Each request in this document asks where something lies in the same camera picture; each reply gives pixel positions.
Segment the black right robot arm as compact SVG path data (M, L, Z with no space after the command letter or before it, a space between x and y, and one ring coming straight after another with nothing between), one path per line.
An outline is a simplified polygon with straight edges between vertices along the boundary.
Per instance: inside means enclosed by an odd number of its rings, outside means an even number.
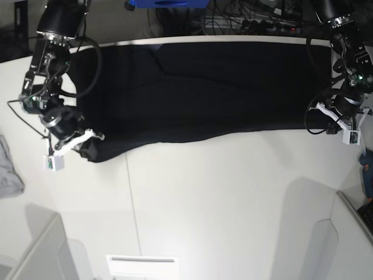
M98 44L79 34L89 12L90 1L48 1L37 26L37 41L29 70L26 72L19 103L28 114L38 115L48 130L45 136L58 140L48 148L51 156L62 156L73 150L87 160L97 156L95 140L104 134L88 127L76 107L67 106L64 97L81 98L88 95L98 82L103 56ZM62 76L71 65L71 42L90 43L97 54L97 68L90 85L81 92L62 90Z

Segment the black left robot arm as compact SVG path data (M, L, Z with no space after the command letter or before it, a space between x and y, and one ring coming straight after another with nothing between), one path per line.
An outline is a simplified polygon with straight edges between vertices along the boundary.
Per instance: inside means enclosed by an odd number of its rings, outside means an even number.
M358 130L356 115L361 113L364 96L372 93L372 61L354 21L354 8L348 1L311 1L311 5L322 27L330 31L330 45L340 56L333 66L340 75L326 80L332 85L344 81L334 99L318 106L336 117L342 129Z

